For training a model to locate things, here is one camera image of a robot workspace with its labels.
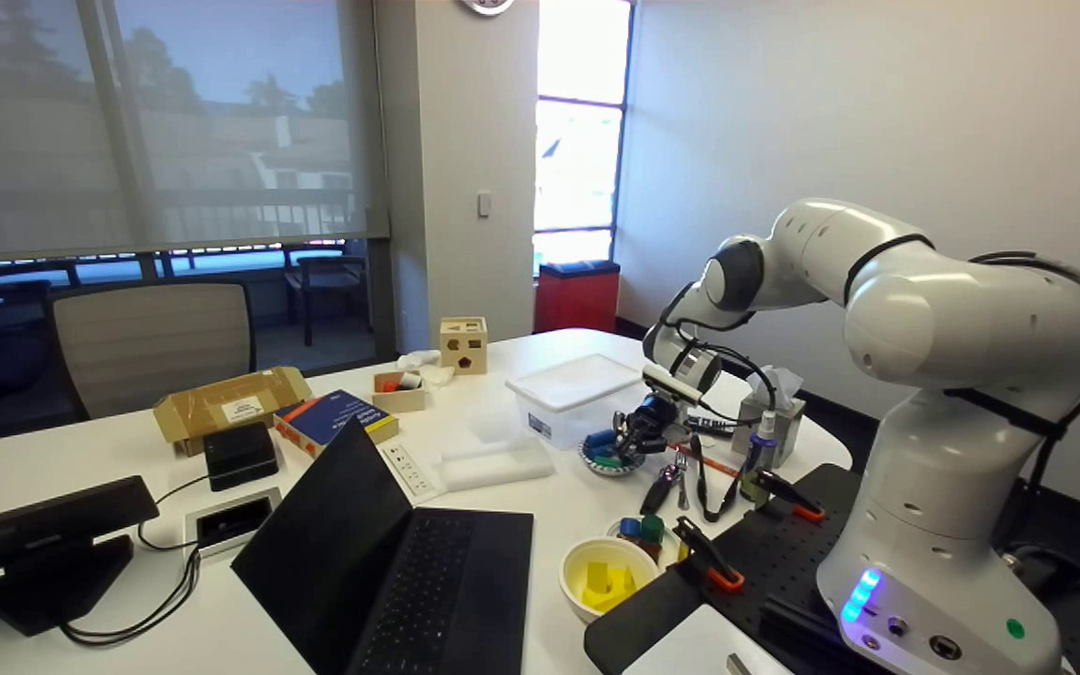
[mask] laptop screen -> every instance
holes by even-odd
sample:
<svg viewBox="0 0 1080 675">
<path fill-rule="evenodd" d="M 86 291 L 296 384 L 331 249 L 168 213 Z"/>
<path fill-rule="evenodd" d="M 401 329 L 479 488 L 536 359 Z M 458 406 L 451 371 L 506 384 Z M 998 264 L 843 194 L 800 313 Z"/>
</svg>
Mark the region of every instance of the laptop screen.
<svg viewBox="0 0 1080 675">
<path fill-rule="evenodd" d="M 316 671 L 338 671 L 331 655 L 356 649 L 409 513 L 383 455 L 350 420 L 233 570 Z"/>
</svg>

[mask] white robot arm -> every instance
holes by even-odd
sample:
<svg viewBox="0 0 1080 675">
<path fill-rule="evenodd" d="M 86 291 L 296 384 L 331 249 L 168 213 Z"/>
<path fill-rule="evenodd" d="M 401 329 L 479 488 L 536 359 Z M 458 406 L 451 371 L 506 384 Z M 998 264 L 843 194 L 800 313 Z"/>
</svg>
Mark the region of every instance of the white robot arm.
<svg viewBox="0 0 1080 675">
<path fill-rule="evenodd" d="M 959 264 L 906 223 L 796 204 L 765 239 L 724 239 L 644 335 L 650 385 L 698 400 L 730 329 L 765 309 L 843 304 L 853 359 L 920 385 L 873 440 L 853 518 L 819 570 L 843 641 L 889 671 L 1058 671 L 1051 610 L 990 533 L 1035 448 L 1080 413 L 1080 271 Z"/>
</svg>

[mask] blue led light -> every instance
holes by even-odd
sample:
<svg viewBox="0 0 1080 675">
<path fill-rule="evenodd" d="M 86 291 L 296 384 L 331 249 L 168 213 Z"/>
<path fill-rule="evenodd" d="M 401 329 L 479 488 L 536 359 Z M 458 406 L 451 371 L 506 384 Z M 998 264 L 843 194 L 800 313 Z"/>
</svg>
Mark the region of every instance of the blue led light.
<svg viewBox="0 0 1080 675">
<path fill-rule="evenodd" d="M 846 599 L 843 599 L 843 606 L 839 606 L 839 620 L 843 621 L 856 621 L 856 620 L 864 620 L 865 614 L 865 605 L 873 599 L 873 588 L 880 584 L 880 570 L 865 570 L 856 584 L 853 584 L 853 594 L 846 594 Z"/>
</svg>

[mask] power strip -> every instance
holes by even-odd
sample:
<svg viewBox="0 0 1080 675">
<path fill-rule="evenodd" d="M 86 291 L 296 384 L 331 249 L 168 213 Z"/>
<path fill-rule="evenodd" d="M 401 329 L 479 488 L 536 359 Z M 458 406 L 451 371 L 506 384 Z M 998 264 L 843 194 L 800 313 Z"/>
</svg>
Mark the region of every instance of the power strip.
<svg viewBox="0 0 1080 675">
<path fill-rule="evenodd" d="M 428 473 L 404 448 L 385 443 L 383 461 L 389 466 L 393 479 L 409 491 L 411 501 L 428 501 L 446 491 L 446 485 Z"/>
</svg>

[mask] white plastic container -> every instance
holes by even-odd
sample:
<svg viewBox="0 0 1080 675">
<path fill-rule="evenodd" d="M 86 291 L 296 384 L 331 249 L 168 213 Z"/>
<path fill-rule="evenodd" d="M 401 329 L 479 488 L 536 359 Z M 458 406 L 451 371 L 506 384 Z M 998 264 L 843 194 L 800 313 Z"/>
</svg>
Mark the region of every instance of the white plastic container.
<svg viewBox="0 0 1080 675">
<path fill-rule="evenodd" d="M 629 413 L 636 376 L 609 355 L 579 355 L 509 378 L 526 423 L 550 448 L 579 450 L 586 434 L 609 430 L 615 413 Z"/>
</svg>

